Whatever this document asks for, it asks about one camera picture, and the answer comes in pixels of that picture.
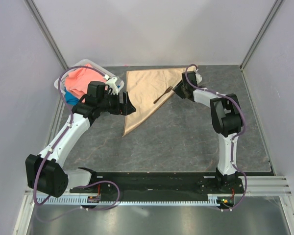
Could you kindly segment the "brown wooden fork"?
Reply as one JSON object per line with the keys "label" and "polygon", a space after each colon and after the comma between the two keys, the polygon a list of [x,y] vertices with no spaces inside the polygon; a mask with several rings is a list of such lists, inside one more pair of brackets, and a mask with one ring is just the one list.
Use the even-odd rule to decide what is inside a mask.
{"label": "brown wooden fork", "polygon": [[173,89],[173,86],[168,87],[162,95],[160,95],[153,104],[156,104],[164,95],[168,94]]}

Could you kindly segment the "peach satin napkin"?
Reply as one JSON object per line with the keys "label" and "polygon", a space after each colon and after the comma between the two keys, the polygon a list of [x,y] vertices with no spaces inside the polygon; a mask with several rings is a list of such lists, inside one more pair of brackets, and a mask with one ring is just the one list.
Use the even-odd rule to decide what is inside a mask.
{"label": "peach satin napkin", "polygon": [[127,72],[126,90],[136,112],[125,117],[124,135],[141,125],[174,94],[174,91],[171,90],[156,104],[153,104],[168,87],[173,86],[174,88],[182,81],[182,73],[185,70],[185,68],[168,68]]}

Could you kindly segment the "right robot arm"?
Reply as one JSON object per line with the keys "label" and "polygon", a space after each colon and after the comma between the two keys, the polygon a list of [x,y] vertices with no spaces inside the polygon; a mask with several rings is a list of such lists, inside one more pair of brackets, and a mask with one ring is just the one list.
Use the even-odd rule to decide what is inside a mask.
{"label": "right robot arm", "polygon": [[217,191],[227,192],[238,180],[236,163],[237,140],[244,123],[235,94],[220,94],[199,87],[200,75],[194,71],[182,73],[182,81],[173,89],[180,98],[203,104],[210,108],[211,122],[219,138],[219,162],[214,185]]}

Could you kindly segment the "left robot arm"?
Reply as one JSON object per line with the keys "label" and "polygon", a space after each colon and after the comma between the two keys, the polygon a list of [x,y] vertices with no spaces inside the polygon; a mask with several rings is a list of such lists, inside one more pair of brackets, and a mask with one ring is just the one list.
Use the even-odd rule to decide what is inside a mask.
{"label": "left robot arm", "polygon": [[60,197],[65,190],[82,187],[94,192],[98,181],[92,171],[79,168],[64,171],[66,158],[79,138],[102,113],[127,116],[136,112],[128,92],[118,93],[111,83],[91,82],[87,93],[72,107],[72,112],[56,137],[38,155],[30,154],[25,161],[27,183],[35,192]]}

